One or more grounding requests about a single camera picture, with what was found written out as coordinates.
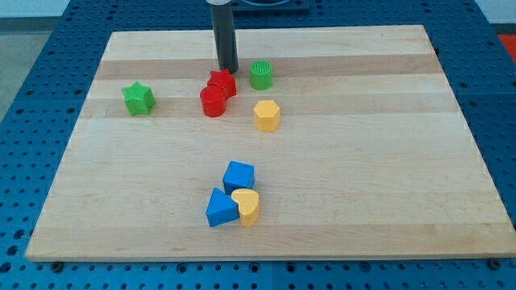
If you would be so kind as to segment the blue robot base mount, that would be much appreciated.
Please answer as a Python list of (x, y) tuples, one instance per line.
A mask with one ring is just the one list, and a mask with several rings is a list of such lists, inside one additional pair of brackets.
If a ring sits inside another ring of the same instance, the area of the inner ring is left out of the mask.
[(310, 0), (232, 0), (237, 12), (307, 12)]

